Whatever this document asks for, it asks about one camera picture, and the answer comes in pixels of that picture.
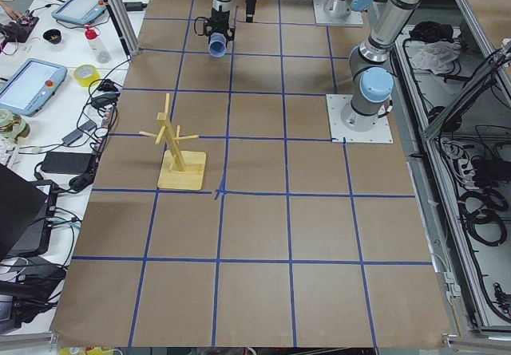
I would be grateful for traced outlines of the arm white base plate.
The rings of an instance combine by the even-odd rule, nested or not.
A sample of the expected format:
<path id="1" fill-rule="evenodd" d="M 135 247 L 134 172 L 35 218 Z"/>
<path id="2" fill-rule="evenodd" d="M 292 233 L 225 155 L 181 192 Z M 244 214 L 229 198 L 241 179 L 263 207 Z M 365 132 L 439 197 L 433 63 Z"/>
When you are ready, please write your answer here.
<path id="1" fill-rule="evenodd" d="M 392 144 L 393 138 L 381 105 L 373 116 L 361 116 L 351 107 L 349 94 L 327 94 L 327 113 L 334 143 Z"/>
<path id="2" fill-rule="evenodd" d="M 317 26 L 363 26 L 361 13 L 352 11 L 343 0 L 313 0 L 313 9 Z"/>

